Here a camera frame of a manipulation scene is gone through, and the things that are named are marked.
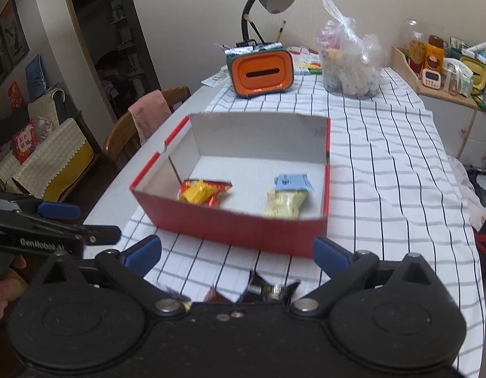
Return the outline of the person's left hand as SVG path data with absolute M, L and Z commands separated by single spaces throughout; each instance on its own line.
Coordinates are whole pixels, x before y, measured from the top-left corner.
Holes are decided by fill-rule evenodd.
M 28 287 L 26 281 L 17 273 L 17 270 L 23 270 L 26 266 L 23 256 L 18 255 L 12 263 L 12 267 L 8 269 L 6 277 L 0 280 L 0 321 L 9 303 L 16 301 Z

